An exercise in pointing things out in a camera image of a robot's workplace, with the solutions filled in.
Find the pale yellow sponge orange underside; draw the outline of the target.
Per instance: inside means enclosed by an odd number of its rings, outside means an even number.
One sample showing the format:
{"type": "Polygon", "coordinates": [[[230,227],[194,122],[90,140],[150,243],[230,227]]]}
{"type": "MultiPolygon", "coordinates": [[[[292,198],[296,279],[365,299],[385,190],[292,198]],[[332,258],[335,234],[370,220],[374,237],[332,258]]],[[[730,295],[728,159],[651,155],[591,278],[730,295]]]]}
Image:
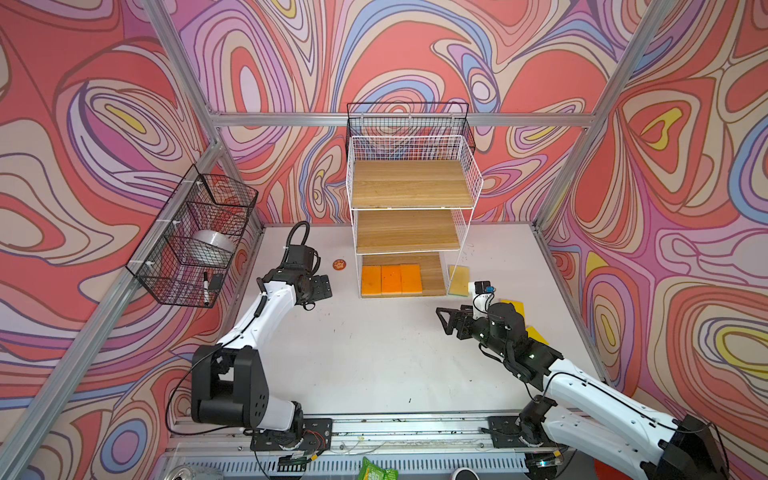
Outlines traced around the pale yellow sponge orange underside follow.
{"type": "Polygon", "coordinates": [[[403,295],[421,295],[423,293],[423,283],[420,265],[402,264],[400,272],[401,293],[403,295]]]}

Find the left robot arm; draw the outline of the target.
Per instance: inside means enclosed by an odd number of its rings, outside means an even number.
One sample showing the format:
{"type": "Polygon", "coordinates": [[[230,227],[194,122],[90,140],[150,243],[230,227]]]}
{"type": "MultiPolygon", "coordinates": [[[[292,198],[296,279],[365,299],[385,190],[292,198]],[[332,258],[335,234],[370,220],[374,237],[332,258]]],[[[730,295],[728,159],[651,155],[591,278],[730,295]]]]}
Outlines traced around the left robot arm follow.
{"type": "Polygon", "coordinates": [[[273,432],[300,427],[300,405],[270,392],[260,350],[292,310],[311,311],[332,297],[329,277],[318,273],[321,257],[307,244],[310,231],[307,221],[293,225],[280,263],[257,279],[256,300],[216,344],[196,350],[190,369],[194,422],[273,432]]]}

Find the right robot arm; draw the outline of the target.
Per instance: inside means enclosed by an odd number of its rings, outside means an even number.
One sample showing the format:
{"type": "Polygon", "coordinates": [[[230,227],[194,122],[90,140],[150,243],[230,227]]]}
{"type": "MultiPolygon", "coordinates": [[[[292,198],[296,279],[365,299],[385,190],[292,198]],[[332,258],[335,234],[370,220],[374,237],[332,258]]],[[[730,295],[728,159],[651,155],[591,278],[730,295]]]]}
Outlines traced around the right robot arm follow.
{"type": "Polygon", "coordinates": [[[588,375],[534,338],[510,303],[484,311],[437,308],[448,336],[475,340],[480,352],[538,390],[513,417],[492,417],[495,446],[563,445],[632,479],[727,479],[730,462],[717,427],[693,415],[677,419],[588,375]]]}

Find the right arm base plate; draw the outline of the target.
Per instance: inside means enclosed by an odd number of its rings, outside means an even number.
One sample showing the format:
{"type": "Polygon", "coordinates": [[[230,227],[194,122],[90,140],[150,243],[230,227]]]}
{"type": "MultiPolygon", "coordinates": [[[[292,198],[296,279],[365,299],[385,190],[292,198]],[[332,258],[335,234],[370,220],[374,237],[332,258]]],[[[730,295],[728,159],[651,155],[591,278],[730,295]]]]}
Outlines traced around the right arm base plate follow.
{"type": "Polygon", "coordinates": [[[518,416],[490,416],[487,425],[479,431],[490,436],[496,449],[567,449],[566,445],[551,440],[540,426],[523,422],[518,416]]]}

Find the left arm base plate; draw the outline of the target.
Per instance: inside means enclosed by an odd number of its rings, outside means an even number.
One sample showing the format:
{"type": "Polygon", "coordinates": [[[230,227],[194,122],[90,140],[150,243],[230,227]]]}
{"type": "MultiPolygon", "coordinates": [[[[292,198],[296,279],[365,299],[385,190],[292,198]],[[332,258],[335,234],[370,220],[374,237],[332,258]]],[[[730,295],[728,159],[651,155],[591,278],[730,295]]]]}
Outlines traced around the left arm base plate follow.
{"type": "Polygon", "coordinates": [[[330,417],[304,418],[295,421],[287,431],[257,431],[251,436],[250,449],[256,453],[322,453],[331,446],[332,433],[330,417]]]}

